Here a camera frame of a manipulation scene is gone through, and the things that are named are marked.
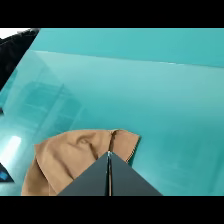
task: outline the tan towel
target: tan towel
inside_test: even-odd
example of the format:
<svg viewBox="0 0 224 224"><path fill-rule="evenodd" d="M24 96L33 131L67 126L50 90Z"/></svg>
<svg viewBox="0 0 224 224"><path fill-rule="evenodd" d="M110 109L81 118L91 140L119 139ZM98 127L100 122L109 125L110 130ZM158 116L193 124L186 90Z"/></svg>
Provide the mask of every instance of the tan towel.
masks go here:
<svg viewBox="0 0 224 224"><path fill-rule="evenodd" d="M36 145L22 195L59 194L107 151L128 162L138 139L138 135L124 130L80 130L50 138Z"/></svg>

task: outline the glossy tabletop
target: glossy tabletop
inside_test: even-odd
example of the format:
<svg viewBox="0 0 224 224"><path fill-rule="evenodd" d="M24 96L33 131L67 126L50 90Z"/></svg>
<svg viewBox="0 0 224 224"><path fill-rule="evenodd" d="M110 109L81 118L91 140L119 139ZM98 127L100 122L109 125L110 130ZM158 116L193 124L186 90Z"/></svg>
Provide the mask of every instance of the glossy tabletop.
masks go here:
<svg viewBox="0 0 224 224"><path fill-rule="evenodd" d="M35 50L41 32L0 94L0 161L15 180L0 195L20 195L35 143L79 129L139 134L131 165L164 195L224 194L223 68L75 54L72 41Z"/></svg>

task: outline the teal panel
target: teal panel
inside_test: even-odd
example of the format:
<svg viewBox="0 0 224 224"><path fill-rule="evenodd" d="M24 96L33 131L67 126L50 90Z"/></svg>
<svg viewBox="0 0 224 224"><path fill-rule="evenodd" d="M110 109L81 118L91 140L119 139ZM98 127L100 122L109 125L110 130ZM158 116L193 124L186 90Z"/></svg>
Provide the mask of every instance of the teal panel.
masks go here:
<svg viewBox="0 0 224 224"><path fill-rule="evenodd" d="M16 185L1 194L20 194L35 143L120 128L141 136L132 167L164 195L224 195L223 68L29 50L15 73L0 161Z"/></svg>
<svg viewBox="0 0 224 224"><path fill-rule="evenodd" d="M30 49L223 67L223 39L223 28L52 28Z"/></svg>

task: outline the dark object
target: dark object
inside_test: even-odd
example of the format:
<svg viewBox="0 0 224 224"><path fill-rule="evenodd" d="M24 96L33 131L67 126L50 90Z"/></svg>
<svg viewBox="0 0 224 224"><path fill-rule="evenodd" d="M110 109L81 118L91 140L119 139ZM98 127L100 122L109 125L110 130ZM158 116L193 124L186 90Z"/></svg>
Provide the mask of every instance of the dark object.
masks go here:
<svg viewBox="0 0 224 224"><path fill-rule="evenodd" d="M28 50L39 29L29 29L5 39L0 39L0 91Z"/></svg>
<svg viewBox="0 0 224 224"><path fill-rule="evenodd" d="M6 168L0 163L0 183L13 183L14 180L12 177L9 175L8 171Z"/></svg>
<svg viewBox="0 0 224 224"><path fill-rule="evenodd" d="M162 196L128 164L105 153L59 196Z"/></svg>

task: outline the brown cloth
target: brown cloth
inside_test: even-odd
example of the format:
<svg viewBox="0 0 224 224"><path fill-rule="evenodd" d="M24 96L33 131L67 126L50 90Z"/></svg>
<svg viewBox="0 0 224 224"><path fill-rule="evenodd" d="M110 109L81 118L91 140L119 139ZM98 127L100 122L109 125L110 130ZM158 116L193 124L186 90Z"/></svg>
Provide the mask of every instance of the brown cloth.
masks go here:
<svg viewBox="0 0 224 224"><path fill-rule="evenodd" d="M128 162L138 139L125 130L79 130L49 138L36 145L22 196L58 195L107 151Z"/></svg>

